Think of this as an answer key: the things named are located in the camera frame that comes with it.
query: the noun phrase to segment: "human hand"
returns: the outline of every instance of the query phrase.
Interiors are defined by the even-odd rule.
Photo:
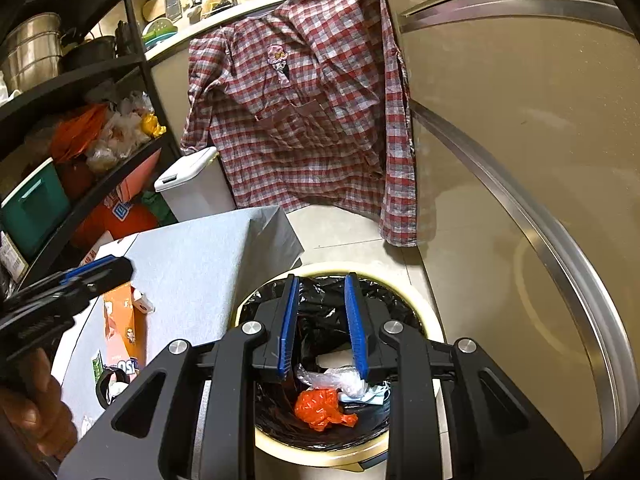
[[[62,389],[51,375],[44,350],[38,348],[27,355],[20,362],[20,374],[34,386],[33,400],[0,387],[0,408],[40,453],[62,460],[78,441],[78,432],[71,411],[60,398]]]

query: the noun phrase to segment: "black metal shelf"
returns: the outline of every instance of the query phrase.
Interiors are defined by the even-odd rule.
[[[76,229],[89,215],[89,213],[106,197],[124,178],[135,170],[142,162],[147,160],[157,150],[168,146],[172,139],[170,132],[152,140],[142,146],[135,154],[124,160],[93,186],[71,208],[62,224],[49,237],[49,240],[41,248],[33,263],[29,266],[27,274],[23,277],[19,288],[31,285],[44,278],[49,273],[49,268],[68,244]]]
[[[27,0],[20,8],[12,28],[41,12],[55,12],[60,16],[62,33],[75,29],[73,37],[84,38],[121,1],[123,0]]]
[[[66,72],[0,106],[0,160],[23,141],[25,134],[48,114],[82,105],[82,95],[109,77],[122,78],[139,65],[137,54],[101,61]]]

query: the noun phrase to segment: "plaid garment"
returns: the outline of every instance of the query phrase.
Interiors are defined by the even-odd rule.
[[[189,54],[182,148],[218,148],[239,207],[329,203],[416,244],[408,85],[385,0],[287,0]]]

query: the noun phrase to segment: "metal pivot bolt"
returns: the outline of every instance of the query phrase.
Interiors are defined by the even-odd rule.
[[[400,323],[399,321],[396,321],[395,319],[392,319],[391,321],[387,321],[382,328],[385,329],[385,332],[389,333],[389,334],[398,334],[400,332],[402,332],[402,329],[404,328],[402,326],[402,323]]]
[[[257,334],[262,329],[262,325],[258,321],[247,321],[242,325],[242,331],[247,335]]]
[[[458,348],[460,348],[460,351],[464,352],[465,354],[472,354],[476,351],[478,345],[471,339],[461,339],[460,341],[458,341]]]
[[[187,342],[184,339],[176,339],[169,343],[169,352],[172,354],[181,354],[187,349]]]

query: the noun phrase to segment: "white trash bin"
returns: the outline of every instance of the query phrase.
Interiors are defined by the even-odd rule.
[[[214,147],[179,158],[156,180],[178,222],[236,209]]]

